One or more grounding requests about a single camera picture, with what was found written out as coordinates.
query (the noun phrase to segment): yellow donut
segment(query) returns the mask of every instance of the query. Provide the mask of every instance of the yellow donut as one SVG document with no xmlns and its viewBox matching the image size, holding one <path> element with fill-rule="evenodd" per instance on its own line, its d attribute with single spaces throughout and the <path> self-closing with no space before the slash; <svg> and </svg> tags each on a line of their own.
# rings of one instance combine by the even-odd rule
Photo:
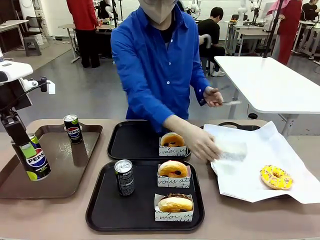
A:
<svg viewBox="0 0 320 240">
<path fill-rule="evenodd" d="M 277 166 L 267 165 L 260 171 L 262 181 L 270 188 L 288 190 L 294 183 L 292 177 Z"/>
</svg>

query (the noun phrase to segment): brown tray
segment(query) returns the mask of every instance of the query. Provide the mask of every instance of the brown tray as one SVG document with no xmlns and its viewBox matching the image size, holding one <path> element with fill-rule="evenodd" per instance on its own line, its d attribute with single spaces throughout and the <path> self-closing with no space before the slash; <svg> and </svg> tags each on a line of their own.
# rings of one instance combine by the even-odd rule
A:
<svg viewBox="0 0 320 240">
<path fill-rule="evenodd" d="M 83 142 L 79 144 L 70 144 L 64 124 L 40 127 L 35 134 L 50 164 L 50 174 L 30 181 L 15 155 L 0 172 L 0 199 L 53 199 L 74 194 L 103 128 L 80 125 Z"/>
</svg>

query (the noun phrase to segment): person in blue shirt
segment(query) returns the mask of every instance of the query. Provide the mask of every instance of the person in blue shirt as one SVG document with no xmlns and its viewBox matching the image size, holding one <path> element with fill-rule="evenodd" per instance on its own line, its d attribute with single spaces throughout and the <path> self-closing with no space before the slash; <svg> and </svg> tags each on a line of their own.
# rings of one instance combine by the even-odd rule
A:
<svg viewBox="0 0 320 240">
<path fill-rule="evenodd" d="M 190 85 L 201 106 L 222 106 L 223 98 L 202 70 L 197 25 L 176 2 L 139 0 L 140 7 L 112 31 L 112 56 L 129 105 L 126 118 L 178 133 L 199 159 L 218 159 L 214 137 L 186 121 Z"/>
</svg>

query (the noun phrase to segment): pepsi logo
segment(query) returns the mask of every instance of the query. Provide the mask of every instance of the pepsi logo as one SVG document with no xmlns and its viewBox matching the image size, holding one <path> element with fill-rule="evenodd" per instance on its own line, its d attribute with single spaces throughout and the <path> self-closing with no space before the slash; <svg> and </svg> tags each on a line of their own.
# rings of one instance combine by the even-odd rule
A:
<svg viewBox="0 0 320 240">
<path fill-rule="evenodd" d="M 76 126 L 73 126 L 73 127 L 69 127 L 67 132 L 71 138 L 76 138 L 79 136 L 80 129 Z"/>
<path fill-rule="evenodd" d="M 35 149 L 36 155 L 30 158 L 26 159 L 26 162 L 31 166 L 31 167 L 41 167 L 46 163 L 46 156 L 44 154 L 44 151 L 41 148 Z"/>
</svg>

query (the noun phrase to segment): pink scarf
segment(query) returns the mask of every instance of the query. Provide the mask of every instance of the pink scarf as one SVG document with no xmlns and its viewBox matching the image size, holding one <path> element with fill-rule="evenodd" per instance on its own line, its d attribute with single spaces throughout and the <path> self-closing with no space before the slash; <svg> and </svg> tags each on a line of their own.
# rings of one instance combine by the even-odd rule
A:
<svg viewBox="0 0 320 240">
<path fill-rule="evenodd" d="M 288 5 L 288 3 L 289 3 L 290 1 L 291 1 L 291 0 L 283 0 L 281 9 L 284 9 L 284 8 Z M 270 7 L 269 11 L 268 11 L 266 14 L 269 15 L 269 14 L 271 14 L 274 10 L 278 10 L 279 3 L 280 3 L 280 0 L 277 0 L 274 4 L 272 4 L 272 6 Z"/>
</svg>

